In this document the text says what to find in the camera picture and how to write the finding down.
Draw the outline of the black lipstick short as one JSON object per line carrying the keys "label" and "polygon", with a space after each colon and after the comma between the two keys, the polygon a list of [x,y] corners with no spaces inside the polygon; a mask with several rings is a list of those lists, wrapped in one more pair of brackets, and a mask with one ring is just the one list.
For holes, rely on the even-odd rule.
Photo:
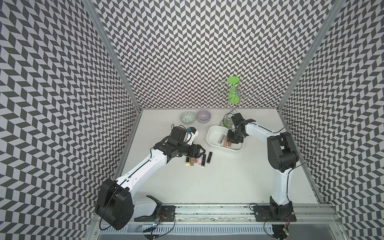
{"label": "black lipstick short", "polygon": [[213,152],[209,152],[208,158],[207,158],[207,163],[209,164],[211,162],[213,156]]}

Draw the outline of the white storage box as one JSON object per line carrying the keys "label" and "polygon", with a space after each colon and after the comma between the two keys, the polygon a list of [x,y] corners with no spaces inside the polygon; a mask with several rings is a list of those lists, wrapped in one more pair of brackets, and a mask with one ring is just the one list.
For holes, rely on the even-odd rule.
{"label": "white storage box", "polygon": [[244,149],[244,144],[234,144],[228,140],[229,129],[221,126],[211,126],[208,130],[206,141],[213,149],[228,153],[239,153]]}

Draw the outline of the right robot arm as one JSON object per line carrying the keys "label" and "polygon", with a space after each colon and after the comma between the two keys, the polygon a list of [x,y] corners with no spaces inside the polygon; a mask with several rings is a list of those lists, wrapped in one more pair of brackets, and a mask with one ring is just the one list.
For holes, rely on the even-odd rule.
{"label": "right robot arm", "polygon": [[274,132],[252,119],[233,120],[234,129],[227,138],[233,144],[243,143],[248,136],[257,138],[267,146],[267,159],[274,169],[274,187],[270,197],[270,214],[282,218],[293,211],[291,201],[292,173],[299,161],[293,137],[288,132]]}

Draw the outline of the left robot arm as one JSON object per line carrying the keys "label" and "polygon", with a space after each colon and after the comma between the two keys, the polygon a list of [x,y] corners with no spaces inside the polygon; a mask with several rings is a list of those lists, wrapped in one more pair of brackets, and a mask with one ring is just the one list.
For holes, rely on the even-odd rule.
{"label": "left robot arm", "polygon": [[157,170],[165,166],[171,159],[186,156],[198,159],[206,153],[199,144],[182,143],[179,140],[165,137],[150,150],[149,156],[136,167],[116,180],[105,180],[99,190],[95,213],[115,230],[121,230],[137,212],[149,211],[134,202],[139,188]]}

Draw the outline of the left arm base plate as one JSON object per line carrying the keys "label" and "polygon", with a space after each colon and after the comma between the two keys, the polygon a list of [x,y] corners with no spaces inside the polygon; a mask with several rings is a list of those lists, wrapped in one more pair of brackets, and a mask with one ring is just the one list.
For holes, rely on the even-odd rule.
{"label": "left arm base plate", "polygon": [[166,205],[161,206],[160,209],[156,209],[155,212],[151,216],[141,216],[134,219],[135,222],[147,222],[153,223],[155,220],[162,220],[163,222],[174,222],[176,206],[174,205]]}

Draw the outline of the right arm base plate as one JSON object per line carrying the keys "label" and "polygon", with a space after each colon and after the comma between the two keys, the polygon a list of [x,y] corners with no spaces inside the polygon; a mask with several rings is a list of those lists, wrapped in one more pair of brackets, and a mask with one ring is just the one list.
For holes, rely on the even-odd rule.
{"label": "right arm base plate", "polygon": [[252,206],[257,222],[296,222],[297,217],[292,207],[275,208],[274,206]]}

